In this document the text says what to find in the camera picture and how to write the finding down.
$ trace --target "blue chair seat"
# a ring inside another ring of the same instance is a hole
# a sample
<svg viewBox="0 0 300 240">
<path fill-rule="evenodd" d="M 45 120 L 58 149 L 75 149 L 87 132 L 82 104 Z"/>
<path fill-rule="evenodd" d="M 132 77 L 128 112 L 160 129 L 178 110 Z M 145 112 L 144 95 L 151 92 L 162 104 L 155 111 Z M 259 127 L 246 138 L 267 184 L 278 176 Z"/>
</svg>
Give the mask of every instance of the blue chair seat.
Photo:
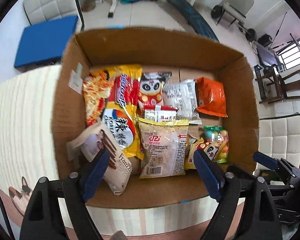
<svg viewBox="0 0 300 240">
<path fill-rule="evenodd" d="M 23 30 L 14 67 L 44 64 L 61 59 L 76 30 L 78 16 L 30 25 Z"/>
</svg>

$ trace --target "orange snack bag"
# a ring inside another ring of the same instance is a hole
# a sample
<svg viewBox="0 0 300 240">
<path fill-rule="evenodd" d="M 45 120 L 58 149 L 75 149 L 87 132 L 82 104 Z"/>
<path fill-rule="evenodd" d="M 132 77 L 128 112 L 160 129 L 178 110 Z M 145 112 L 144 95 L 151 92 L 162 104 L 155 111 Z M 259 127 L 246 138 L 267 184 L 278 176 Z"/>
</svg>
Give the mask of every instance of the orange snack bag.
<svg viewBox="0 0 300 240">
<path fill-rule="evenodd" d="M 226 96 L 223 84 L 205 77 L 196 79 L 198 85 L 200 113 L 228 117 L 226 114 Z"/>
</svg>

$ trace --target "black cable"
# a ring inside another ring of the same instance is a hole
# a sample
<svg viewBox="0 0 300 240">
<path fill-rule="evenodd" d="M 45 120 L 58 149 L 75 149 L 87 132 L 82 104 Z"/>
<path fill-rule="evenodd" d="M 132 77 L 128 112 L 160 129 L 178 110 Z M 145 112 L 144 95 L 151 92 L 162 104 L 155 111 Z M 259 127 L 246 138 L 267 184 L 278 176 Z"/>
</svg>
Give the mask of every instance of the black cable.
<svg viewBox="0 0 300 240">
<path fill-rule="evenodd" d="M 282 26 L 282 24 L 283 24 L 283 20 L 284 20 L 284 18 L 286 17 L 287 13 L 288 13 L 288 12 L 286 12 L 286 13 L 284 14 L 284 17 L 283 17 L 283 19 L 282 19 L 281 25 L 280 25 L 280 27 L 279 27 L 279 29 L 278 29 L 278 31 L 277 31 L 277 34 L 276 34 L 275 37 L 274 37 L 274 39 L 273 39 L 273 41 L 272 41 L 272 43 L 271 43 L 269 49 L 271 48 L 271 46 L 272 46 L 272 44 L 273 44 L 275 38 L 278 36 L 279 31 L 280 31 L 280 28 L 281 28 L 281 26 Z"/>
<path fill-rule="evenodd" d="M 7 215 L 7 211 L 6 211 L 5 207 L 4 207 L 4 204 L 3 204 L 3 201 L 2 201 L 1 197 L 0 197 L 0 209 L 1 209 L 1 212 L 2 212 L 2 215 L 3 215 L 3 218 L 4 218 L 4 222 L 6 223 L 6 226 L 7 226 L 9 235 L 10 235 L 10 238 L 12 240 L 16 240 L 14 238 L 14 234 L 12 232 L 12 228 L 11 228 L 11 225 L 10 225 L 10 222 L 9 222 L 9 218 L 8 218 L 8 215 Z"/>
</svg>

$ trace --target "white tufted upholstery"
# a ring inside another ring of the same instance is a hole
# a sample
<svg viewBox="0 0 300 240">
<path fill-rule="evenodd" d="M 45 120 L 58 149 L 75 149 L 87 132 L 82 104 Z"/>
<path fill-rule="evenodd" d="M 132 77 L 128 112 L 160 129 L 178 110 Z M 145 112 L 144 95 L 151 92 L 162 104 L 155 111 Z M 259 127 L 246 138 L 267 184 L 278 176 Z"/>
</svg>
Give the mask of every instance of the white tufted upholstery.
<svg viewBox="0 0 300 240">
<path fill-rule="evenodd" d="M 300 114 L 261 119 L 259 121 L 259 151 L 273 158 L 284 158 L 296 167 L 300 165 Z M 257 169 L 268 170 L 257 163 Z"/>
<path fill-rule="evenodd" d="M 25 0 L 23 5 L 30 24 L 78 15 L 76 32 L 81 30 L 81 11 L 79 14 L 80 7 L 77 7 L 76 0 Z"/>
</svg>

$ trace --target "blue gripper pad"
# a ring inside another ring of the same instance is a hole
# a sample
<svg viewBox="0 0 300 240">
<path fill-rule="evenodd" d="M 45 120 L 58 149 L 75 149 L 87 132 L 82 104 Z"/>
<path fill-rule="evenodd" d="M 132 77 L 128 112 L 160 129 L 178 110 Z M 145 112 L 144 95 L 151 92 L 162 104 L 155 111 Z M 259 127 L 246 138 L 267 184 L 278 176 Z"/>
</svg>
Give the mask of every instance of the blue gripper pad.
<svg viewBox="0 0 300 240">
<path fill-rule="evenodd" d="M 219 202 L 222 198 L 221 189 L 225 184 L 222 169 L 218 164 L 213 163 L 202 149 L 195 150 L 193 159 L 194 166 L 208 190 L 210 197 Z"/>
<path fill-rule="evenodd" d="M 255 152 L 253 154 L 253 160 L 261 165 L 267 167 L 270 170 L 277 170 L 279 168 L 278 162 L 276 159 L 269 157 L 261 152 Z"/>
<path fill-rule="evenodd" d="M 106 169 L 108 168 L 109 165 L 109 161 L 110 161 L 109 152 L 107 150 L 100 151 L 96 155 L 95 159 L 93 159 L 93 161 L 91 162 L 91 163 L 95 162 L 95 165 L 82 185 L 83 187 L 82 198 L 84 202 L 87 202 L 96 193 L 96 190 L 98 189 L 99 184 L 103 179 L 103 175 L 105 174 Z"/>
</svg>

